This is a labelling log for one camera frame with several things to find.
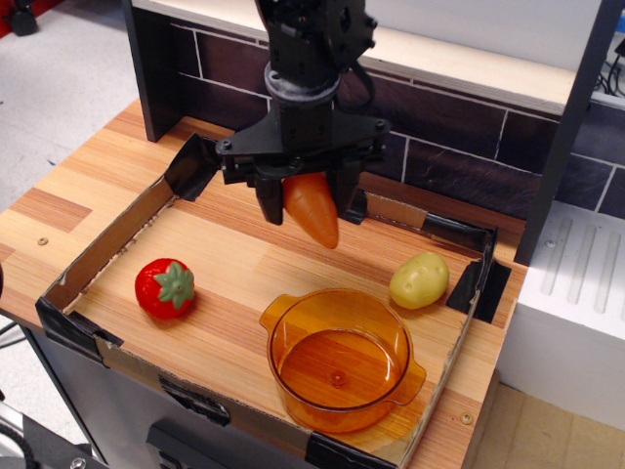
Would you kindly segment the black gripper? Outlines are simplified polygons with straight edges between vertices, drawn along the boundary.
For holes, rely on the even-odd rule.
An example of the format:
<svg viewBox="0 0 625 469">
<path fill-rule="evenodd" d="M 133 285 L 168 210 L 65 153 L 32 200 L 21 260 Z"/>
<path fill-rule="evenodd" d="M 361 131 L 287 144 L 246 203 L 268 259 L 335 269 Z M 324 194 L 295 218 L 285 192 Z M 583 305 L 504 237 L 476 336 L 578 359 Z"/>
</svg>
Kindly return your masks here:
<svg viewBox="0 0 625 469">
<path fill-rule="evenodd" d="M 265 219 L 283 223 L 282 181 L 324 173 L 342 219 L 360 219 L 354 207 L 360 173 L 382 157 L 390 123 L 380 117 L 348 113 L 332 104 L 311 107 L 274 105 L 256 124 L 220 140 L 228 184 L 254 188 Z"/>
</svg>

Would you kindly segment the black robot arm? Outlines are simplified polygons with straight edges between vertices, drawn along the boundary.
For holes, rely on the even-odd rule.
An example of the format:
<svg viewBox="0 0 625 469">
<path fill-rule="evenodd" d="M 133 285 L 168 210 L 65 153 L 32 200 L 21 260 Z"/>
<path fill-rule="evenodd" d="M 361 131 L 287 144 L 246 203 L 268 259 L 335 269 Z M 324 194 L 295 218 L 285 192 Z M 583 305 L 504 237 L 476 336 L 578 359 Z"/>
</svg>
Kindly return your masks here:
<svg viewBox="0 0 625 469">
<path fill-rule="evenodd" d="M 391 130 L 386 119 L 365 115 L 370 101 L 349 107 L 336 97 L 348 71 L 375 96 L 358 60 L 374 46 L 377 22 L 362 1 L 260 1 L 257 8 L 269 36 L 271 107 L 259 122 L 217 143 L 224 180 L 254 189 L 266 220 L 279 225 L 284 181 L 320 173 L 345 215 L 361 172 L 382 159 Z"/>
</svg>

